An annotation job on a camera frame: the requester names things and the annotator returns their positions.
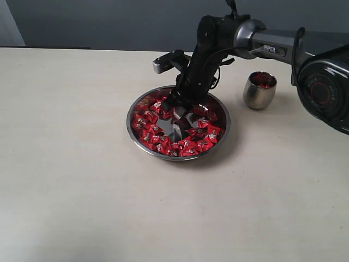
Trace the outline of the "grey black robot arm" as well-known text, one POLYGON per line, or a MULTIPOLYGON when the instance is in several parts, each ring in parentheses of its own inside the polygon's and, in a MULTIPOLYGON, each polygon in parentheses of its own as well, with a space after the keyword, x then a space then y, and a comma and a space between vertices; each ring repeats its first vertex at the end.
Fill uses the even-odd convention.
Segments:
POLYGON ((291 84, 305 109, 333 129, 348 133, 348 45, 307 32, 267 29, 249 15, 204 16, 191 56, 169 52, 153 62, 154 70, 179 71, 164 109, 190 109, 214 89, 220 68, 243 59, 273 59, 289 64, 291 84))

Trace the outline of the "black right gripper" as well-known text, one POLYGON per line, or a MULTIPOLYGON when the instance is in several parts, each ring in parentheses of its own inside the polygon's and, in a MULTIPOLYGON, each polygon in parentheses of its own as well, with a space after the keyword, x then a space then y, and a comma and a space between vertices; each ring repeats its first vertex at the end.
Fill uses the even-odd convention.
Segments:
POLYGON ((208 93, 213 77, 223 59, 230 52, 244 49, 238 46, 234 37, 243 22, 250 20, 250 15, 233 17, 204 16, 197 28, 197 44, 188 68, 177 79, 174 93, 170 93, 161 102, 161 115, 164 120, 172 117, 172 124, 180 128, 192 128, 187 115, 190 111, 182 105, 193 105, 208 93))

